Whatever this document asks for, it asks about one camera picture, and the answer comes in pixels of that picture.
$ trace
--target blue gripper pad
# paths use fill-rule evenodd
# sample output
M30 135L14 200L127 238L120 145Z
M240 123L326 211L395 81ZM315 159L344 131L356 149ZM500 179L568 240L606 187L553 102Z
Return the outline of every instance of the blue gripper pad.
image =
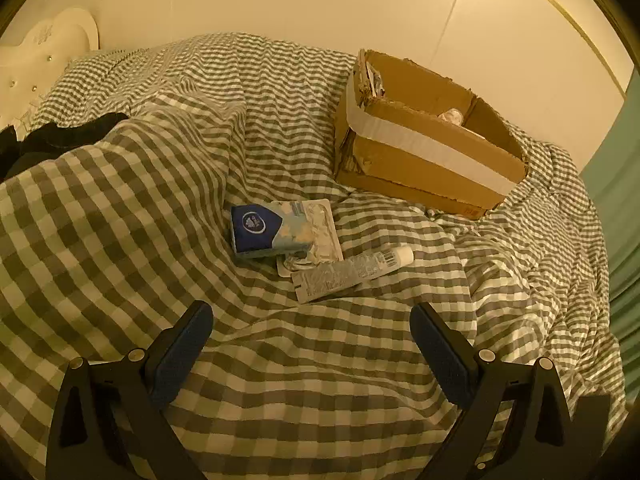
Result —
M209 304L196 300L174 327L163 330L149 347L145 383L151 403L164 410L171 403L193 368L213 329Z
M416 305L409 316L411 336L449 402L466 410L478 385L478 364L465 337L450 329L430 304Z

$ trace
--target blue tissue packet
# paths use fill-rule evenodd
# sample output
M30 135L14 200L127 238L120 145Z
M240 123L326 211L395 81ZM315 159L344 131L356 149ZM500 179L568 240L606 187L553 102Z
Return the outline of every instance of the blue tissue packet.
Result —
M258 258L308 251L314 234L302 202L274 202L232 206L231 238L237 256Z

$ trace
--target white tufted headboard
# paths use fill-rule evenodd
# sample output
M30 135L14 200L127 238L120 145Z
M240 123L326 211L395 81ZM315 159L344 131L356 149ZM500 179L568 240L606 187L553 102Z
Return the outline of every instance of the white tufted headboard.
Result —
M0 46L0 130L13 124L22 140L33 112L71 60L98 49L91 14L76 7L38 22L19 46Z

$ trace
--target green curtain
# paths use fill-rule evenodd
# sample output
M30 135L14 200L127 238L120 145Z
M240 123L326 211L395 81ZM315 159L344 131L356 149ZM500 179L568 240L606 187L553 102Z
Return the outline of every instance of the green curtain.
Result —
M609 255L611 331L620 341L627 398L640 389L640 75L602 145L582 172Z

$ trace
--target white tube cap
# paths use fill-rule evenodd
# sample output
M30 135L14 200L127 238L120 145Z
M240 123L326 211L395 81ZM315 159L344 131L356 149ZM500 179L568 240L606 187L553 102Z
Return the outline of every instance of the white tube cap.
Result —
M398 262L400 262L400 267L414 262L414 252L408 245L402 245L396 248L396 257L398 258Z

